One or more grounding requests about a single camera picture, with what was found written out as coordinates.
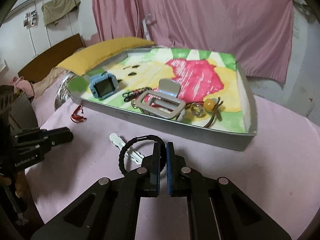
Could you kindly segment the left hand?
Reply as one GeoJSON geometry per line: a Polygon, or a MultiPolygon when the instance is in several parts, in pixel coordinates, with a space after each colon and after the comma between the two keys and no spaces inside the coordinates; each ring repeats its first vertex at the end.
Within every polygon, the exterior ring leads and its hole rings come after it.
{"type": "Polygon", "coordinates": [[[20,171],[11,178],[3,177],[3,184],[10,202],[13,205],[19,204],[20,200],[23,199],[27,188],[25,171],[20,171]]]}

